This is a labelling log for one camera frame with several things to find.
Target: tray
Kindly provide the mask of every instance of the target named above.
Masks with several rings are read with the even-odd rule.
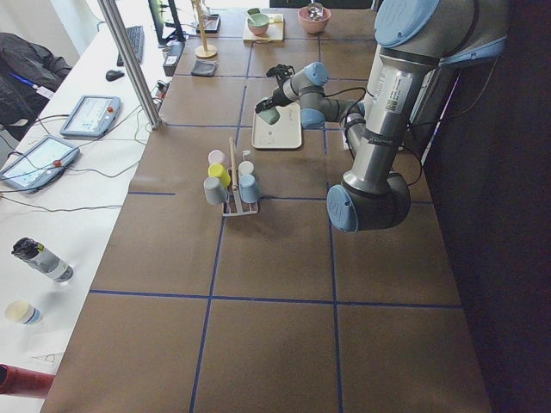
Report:
[[[298,149],[302,146],[300,105],[293,102],[285,108],[276,107],[280,119],[268,125],[255,113],[251,143],[255,149]]]

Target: white wall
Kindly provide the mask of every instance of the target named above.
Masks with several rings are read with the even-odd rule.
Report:
[[[74,65],[96,23],[84,0],[0,0],[0,31],[43,45]]]

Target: computer mouse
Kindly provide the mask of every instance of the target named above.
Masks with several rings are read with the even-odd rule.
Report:
[[[108,82],[113,82],[114,80],[117,80],[119,77],[124,76],[124,71],[107,71],[105,73],[105,78]]]

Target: metal pole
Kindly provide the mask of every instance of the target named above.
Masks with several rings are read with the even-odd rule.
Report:
[[[161,126],[161,118],[158,115],[157,107],[153,103],[151,93],[147,87],[144,74],[139,68],[139,62],[136,59],[133,48],[130,45],[130,40],[127,37],[127,31],[124,28],[122,22],[121,13],[117,9],[115,0],[98,0],[102,13],[105,16],[105,22],[107,23],[113,39],[119,49],[119,53],[122,56],[122,61],[127,68],[128,76],[136,91],[139,103],[144,109],[147,119],[152,126],[152,129],[157,129]]]

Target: keyboard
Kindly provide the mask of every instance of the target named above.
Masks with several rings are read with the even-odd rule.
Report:
[[[127,36],[130,40],[130,44],[134,49],[134,54],[138,59],[138,62],[141,63],[141,58],[144,55],[144,27],[143,26],[132,26],[127,28]],[[123,66],[122,56],[119,53],[117,59],[117,66]]]

